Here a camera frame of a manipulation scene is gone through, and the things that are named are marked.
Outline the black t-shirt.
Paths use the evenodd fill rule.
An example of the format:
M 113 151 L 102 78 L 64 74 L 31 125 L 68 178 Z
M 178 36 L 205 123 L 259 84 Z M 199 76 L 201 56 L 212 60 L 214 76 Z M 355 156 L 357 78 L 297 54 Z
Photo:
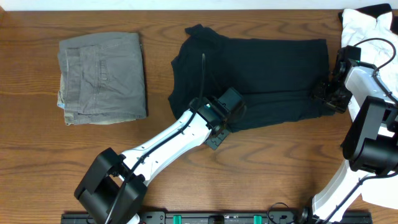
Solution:
M 200 88 L 204 96 L 219 98 L 230 87 L 246 104 L 245 114 L 230 124 L 232 132 L 334 115 L 310 97 L 328 78 L 326 40 L 233 39 L 201 24 L 185 32 L 189 37 L 171 62 L 169 103 L 175 118 Z

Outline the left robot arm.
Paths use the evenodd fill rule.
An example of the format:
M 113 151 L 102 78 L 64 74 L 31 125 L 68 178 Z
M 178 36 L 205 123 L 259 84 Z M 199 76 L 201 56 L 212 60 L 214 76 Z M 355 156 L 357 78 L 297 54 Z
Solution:
M 195 98 L 166 130 L 135 148 L 98 154 L 74 196 L 95 223 L 139 223 L 138 212 L 153 179 L 185 152 L 224 130 L 243 100 Z

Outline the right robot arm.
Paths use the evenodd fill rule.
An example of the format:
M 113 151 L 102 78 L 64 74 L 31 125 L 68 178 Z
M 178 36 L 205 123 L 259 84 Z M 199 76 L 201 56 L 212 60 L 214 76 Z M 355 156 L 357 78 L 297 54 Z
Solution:
M 379 69 L 359 60 L 341 61 L 315 96 L 339 112 L 355 98 L 360 109 L 341 143 L 342 165 L 312 198 L 301 221 L 340 222 L 358 196 L 397 208 L 397 98 L 379 78 Z

